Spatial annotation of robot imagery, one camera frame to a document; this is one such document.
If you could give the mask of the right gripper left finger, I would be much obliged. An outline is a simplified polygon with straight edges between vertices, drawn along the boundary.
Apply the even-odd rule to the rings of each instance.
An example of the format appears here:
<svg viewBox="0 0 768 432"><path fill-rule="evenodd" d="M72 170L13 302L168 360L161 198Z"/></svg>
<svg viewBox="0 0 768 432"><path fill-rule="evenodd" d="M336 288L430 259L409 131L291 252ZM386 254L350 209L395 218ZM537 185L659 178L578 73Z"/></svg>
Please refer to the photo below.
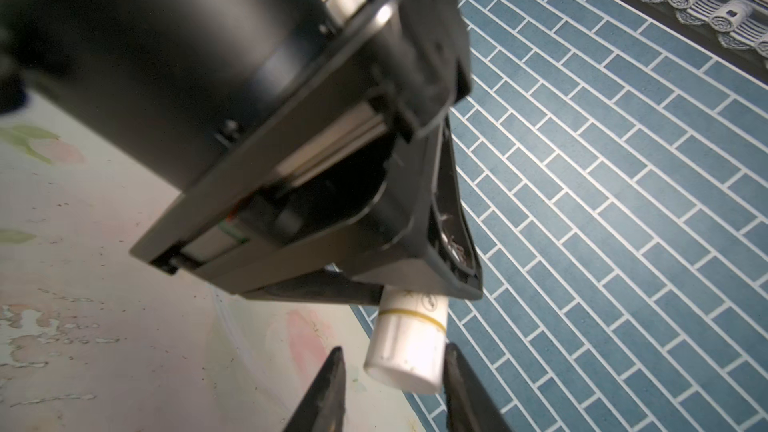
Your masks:
<svg viewBox="0 0 768 432"><path fill-rule="evenodd" d="M341 432L346 412L343 349L331 350L287 422L284 432Z"/></svg>

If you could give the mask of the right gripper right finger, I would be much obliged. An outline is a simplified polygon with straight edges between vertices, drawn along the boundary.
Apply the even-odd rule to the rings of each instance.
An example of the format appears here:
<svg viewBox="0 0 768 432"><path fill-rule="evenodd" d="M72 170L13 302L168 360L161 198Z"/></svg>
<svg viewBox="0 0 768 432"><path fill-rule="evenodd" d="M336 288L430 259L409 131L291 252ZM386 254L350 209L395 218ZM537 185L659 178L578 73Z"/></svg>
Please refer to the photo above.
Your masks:
<svg viewBox="0 0 768 432"><path fill-rule="evenodd" d="M512 432L500 409L454 343L444 354L443 387L447 430L451 432Z"/></svg>

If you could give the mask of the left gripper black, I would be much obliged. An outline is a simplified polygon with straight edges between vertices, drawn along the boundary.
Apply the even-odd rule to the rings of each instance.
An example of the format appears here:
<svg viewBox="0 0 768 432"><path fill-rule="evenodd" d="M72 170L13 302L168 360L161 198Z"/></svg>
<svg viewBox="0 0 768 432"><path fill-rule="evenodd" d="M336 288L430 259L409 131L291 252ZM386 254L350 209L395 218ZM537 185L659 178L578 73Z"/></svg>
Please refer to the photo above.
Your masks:
<svg viewBox="0 0 768 432"><path fill-rule="evenodd" d="M285 53L258 72L256 124L223 130L224 156L132 255L252 301L479 299L449 119L471 89L458 0L368 0L343 26L324 4L317 29L293 79Z"/></svg>

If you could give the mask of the white glue stick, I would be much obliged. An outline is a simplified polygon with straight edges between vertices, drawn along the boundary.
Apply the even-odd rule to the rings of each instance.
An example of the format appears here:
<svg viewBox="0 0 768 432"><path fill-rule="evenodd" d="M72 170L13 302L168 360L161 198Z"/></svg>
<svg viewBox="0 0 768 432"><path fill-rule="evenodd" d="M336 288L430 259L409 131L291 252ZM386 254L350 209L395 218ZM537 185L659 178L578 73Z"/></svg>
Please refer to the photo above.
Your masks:
<svg viewBox="0 0 768 432"><path fill-rule="evenodd" d="M363 369L403 392L436 394L443 386L449 298L386 287Z"/></svg>

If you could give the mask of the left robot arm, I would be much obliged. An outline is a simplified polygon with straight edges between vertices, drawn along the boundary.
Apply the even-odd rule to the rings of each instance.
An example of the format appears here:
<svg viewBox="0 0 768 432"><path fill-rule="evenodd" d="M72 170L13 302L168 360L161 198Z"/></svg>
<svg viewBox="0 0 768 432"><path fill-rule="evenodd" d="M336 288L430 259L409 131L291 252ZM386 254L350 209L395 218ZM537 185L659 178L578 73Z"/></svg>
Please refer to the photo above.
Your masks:
<svg viewBox="0 0 768 432"><path fill-rule="evenodd" d="M476 300L449 123L458 0L1 0L1 108L38 91L180 190L133 246L250 300Z"/></svg>

